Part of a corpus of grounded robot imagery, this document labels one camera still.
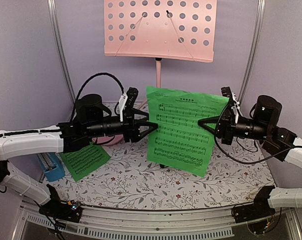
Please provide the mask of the green sheet music page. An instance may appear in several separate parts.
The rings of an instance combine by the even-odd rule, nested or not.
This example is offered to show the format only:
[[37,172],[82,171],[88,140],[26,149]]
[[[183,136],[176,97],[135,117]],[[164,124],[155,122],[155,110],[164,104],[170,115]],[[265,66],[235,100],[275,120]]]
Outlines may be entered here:
[[215,145],[198,121],[219,116],[228,98],[175,89],[146,88],[149,121],[148,161],[204,177]]

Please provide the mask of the pink music stand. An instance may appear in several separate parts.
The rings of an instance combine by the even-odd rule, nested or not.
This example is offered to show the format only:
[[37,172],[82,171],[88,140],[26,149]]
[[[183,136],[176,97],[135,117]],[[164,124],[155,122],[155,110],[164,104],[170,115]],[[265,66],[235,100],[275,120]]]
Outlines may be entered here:
[[214,59],[216,1],[111,0],[104,2],[104,53],[112,57],[211,63]]

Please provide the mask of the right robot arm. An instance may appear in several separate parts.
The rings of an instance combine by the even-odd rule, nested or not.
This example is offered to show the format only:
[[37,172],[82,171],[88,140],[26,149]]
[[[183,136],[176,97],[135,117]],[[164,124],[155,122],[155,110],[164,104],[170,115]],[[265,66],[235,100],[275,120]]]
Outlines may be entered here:
[[249,213],[260,218],[267,211],[276,208],[302,208],[302,138],[287,128],[277,125],[282,105],[274,98],[260,95],[249,118],[240,113],[239,103],[232,94],[222,113],[203,118],[198,125],[230,145],[234,138],[258,141],[268,157],[265,161],[277,159],[284,164],[271,164],[271,173],[277,186],[263,186],[256,194]]

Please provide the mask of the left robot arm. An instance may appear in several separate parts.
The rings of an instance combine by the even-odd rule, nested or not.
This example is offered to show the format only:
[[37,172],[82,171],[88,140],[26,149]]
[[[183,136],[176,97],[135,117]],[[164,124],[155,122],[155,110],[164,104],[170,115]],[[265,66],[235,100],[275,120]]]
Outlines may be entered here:
[[98,94],[86,95],[75,103],[68,122],[38,129],[0,130],[0,185],[26,196],[54,217],[65,213],[59,194],[51,185],[35,180],[18,160],[35,159],[37,154],[73,153],[87,147],[92,139],[122,135],[126,142],[138,142],[158,128],[148,113],[134,108],[135,98],[124,93],[119,113],[112,115]]

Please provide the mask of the pink plate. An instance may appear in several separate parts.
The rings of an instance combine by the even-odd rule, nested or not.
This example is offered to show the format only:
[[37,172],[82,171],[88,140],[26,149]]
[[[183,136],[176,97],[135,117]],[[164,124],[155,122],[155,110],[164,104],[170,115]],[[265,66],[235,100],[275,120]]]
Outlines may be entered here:
[[117,143],[119,143],[120,141],[123,140],[123,136],[122,135],[114,135],[114,136],[103,136],[103,137],[94,137],[92,138],[92,141],[94,143],[96,143],[97,145],[102,145],[102,146],[112,146],[115,145]]

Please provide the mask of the floral table mat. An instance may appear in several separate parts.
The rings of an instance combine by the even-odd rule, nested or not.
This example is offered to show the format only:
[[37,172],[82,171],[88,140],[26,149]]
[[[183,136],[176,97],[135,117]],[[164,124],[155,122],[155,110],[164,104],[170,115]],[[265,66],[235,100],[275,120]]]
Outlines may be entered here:
[[147,140],[106,146],[108,162],[75,182],[66,175],[52,183],[63,200],[84,205],[137,210],[188,210],[251,202],[274,184],[267,163],[251,140],[215,148],[201,178],[147,160]]

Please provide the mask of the green sheet music stack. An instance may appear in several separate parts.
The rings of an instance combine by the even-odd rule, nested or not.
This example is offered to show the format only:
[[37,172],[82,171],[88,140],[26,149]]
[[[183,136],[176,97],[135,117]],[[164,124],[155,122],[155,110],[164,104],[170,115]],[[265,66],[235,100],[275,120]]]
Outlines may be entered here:
[[91,174],[111,158],[101,146],[94,144],[76,152],[60,153],[59,155],[75,182]]

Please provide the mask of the blue melodica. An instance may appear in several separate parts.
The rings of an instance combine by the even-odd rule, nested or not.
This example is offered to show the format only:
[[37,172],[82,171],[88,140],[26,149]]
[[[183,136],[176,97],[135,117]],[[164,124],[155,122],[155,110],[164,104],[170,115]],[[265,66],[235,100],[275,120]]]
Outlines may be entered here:
[[39,153],[37,158],[48,182],[55,182],[65,176],[62,161],[56,153]]

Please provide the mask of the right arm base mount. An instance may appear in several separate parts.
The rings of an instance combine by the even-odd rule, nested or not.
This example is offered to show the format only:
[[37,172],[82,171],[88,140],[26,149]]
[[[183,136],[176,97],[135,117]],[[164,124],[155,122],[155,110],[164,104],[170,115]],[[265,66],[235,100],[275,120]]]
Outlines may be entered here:
[[254,197],[253,203],[235,205],[231,210],[231,215],[235,222],[243,223],[270,217],[268,220],[264,219],[261,222],[250,223],[248,227],[249,231],[255,235],[265,234],[269,230],[276,213],[275,209],[268,204],[268,199],[273,189],[275,189],[275,186],[264,186]]

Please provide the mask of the front aluminium rail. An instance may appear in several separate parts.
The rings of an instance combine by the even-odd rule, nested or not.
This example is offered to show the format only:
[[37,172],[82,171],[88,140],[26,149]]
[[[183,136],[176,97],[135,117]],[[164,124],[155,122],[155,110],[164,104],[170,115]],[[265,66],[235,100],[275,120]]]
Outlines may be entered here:
[[77,223],[47,218],[25,198],[13,232],[17,240],[302,240],[302,221],[293,208],[237,222],[235,206],[192,210],[131,210],[83,206]]

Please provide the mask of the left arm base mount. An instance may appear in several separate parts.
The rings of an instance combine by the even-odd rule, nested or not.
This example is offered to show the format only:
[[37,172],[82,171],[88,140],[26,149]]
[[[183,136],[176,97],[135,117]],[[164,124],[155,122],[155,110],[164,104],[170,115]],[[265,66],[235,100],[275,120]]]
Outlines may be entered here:
[[74,200],[63,201],[53,186],[47,184],[47,187],[50,191],[50,200],[46,204],[40,205],[39,213],[55,220],[79,223],[83,212],[81,203]]

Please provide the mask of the right aluminium frame post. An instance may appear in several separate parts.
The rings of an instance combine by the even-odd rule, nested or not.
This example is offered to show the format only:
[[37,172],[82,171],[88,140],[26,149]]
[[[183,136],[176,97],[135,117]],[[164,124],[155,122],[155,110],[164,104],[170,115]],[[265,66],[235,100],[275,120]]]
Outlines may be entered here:
[[258,0],[257,1],[257,9],[256,9],[256,16],[255,16],[255,23],[252,35],[251,46],[249,50],[249,55],[247,59],[247,64],[244,71],[244,76],[242,80],[242,84],[239,90],[239,98],[238,100],[242,103],[245,98],[245,94],[249,85],[249,80],[251,76],[251,72],[253,69],[253,64],[255,60],[255,55],[258,49],[258,42],[260,38],[260,33],[263,25],[263,17],[265,12],[265,4],[266,0]]

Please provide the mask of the aluminium frame post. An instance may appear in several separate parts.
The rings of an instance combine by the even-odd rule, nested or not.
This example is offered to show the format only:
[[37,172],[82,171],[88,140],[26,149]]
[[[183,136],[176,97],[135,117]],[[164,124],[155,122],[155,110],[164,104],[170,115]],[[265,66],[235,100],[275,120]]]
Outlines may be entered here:
[[242,80],[242,84],[239,90],[239,98],[238,100],[242,103],[245,98],[245,94],[249,85],[249,80],[251,76],[251,72],[253,69],[253,64],[255,60],[255,55],[258,49],[258,42],[260,38],[260,33],[263,25],[263,17],[265,12],[265,4],[266,0],[258,0],[257,1],[257,9],[256,9],[256,16],[255,16],[255,23],[252,35],[251,46],[249,50],[249,55],[247,59],[247,64],[244,71],[244,76]]
[[57,14],[57,9],[56,9],[56,1],[47,0],[47,4],[48,4],[48,10],[49,10],[49,16],[50,16],[50,20],[51,20],[53,35],[54,35],[54,39],[55,39],[55,44],[56,44],[56,48],[57,48],[57,53],[59,56],[62,73],[63,73],[64,80],[66,83],[66,88],[67,88],[67,91],[69,93],[72,103],[74,103],[76,96],[75,96],[74,87],[73,87],[73,84],[72,84],[72,81],[70,78],[67,60],[66,60],[65,52],[64,52],[64,48],[63,48],[63,42],[62,42],[62,37],[61,37],[61,32],[60,32],[60,27],[59,27],[59,22],[58,22],[58,14]]

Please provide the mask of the left aluminium frame post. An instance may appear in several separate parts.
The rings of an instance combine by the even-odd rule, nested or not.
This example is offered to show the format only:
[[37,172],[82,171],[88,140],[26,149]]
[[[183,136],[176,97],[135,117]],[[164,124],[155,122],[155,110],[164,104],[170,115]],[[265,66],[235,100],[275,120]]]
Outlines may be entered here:
[[70,78],[67,60],[66,60],[65,52],[64,52],[64,48],[63,48],[63,42],[62,42],[62,37],[61,37],[61,32],[60,32],[60,27],[59,27],[59,22],[58,22],[58,14],[57,14],[57,9],[56,9],[56,1],[47,0],[47,4],[48,4],[48,10],[49,10],[49,16],[50,16],[50,20],[51,20],[53,35],[54,35],[54,39],[55,39],[55,44],[56,44],[56,48],[57,48],[57,53],[59,56],[62,73],[63,73],[64,80],[66,83],[66,88],[67,88],[67,91],[69,93],[72,103],[74,103],[76,96],[75,96],[74,87],[73,87],[73,84],[72,84],[72,81]]

